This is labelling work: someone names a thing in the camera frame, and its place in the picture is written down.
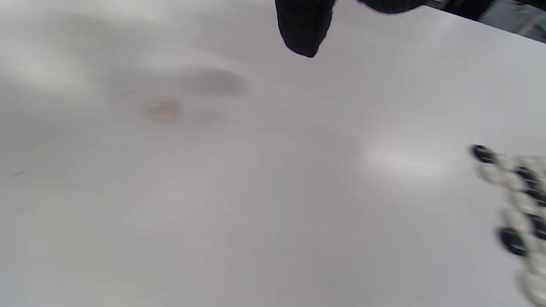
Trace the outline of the person's left hand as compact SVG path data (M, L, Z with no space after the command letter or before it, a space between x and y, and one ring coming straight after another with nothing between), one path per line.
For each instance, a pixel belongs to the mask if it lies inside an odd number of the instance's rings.
M359 0L375 12L396 15L426 4L425 0ZM335 0L276 0L279 33L295 54L314 58L329 31Z

